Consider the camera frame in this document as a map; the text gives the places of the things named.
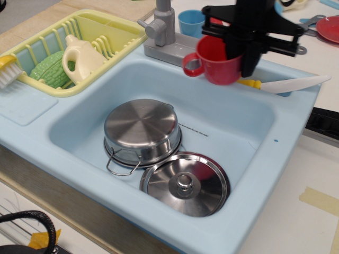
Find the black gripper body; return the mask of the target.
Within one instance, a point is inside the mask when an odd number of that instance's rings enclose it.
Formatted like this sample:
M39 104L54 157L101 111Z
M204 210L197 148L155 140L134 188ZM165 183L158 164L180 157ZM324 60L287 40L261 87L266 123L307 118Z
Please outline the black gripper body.
M241 41L267 40L268 51L295 56L304 30L285 19L273 4L208 5L203 34L225 40L231 34Z

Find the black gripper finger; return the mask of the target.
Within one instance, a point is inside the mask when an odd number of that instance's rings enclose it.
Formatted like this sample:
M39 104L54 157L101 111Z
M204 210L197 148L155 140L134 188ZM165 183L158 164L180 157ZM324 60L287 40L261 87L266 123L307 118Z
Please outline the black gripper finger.
M253 74L262 55L267 53L267 40L247 40L241 42L243 58L241 65L241 76L249 77Z
M226 35L225 44L227 59L234 59L242 55L245 51L245 43L231 34Z

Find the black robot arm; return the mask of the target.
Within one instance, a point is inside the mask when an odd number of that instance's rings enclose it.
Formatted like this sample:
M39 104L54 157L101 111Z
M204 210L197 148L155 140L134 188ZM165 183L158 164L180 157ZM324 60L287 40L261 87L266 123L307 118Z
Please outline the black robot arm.
M202 13L202 33L222 39L228 59L242 57L242 77L251 76L261 56L269 51L292 57L301 53L298 40L303 28L279 15L274 1L205 6Z

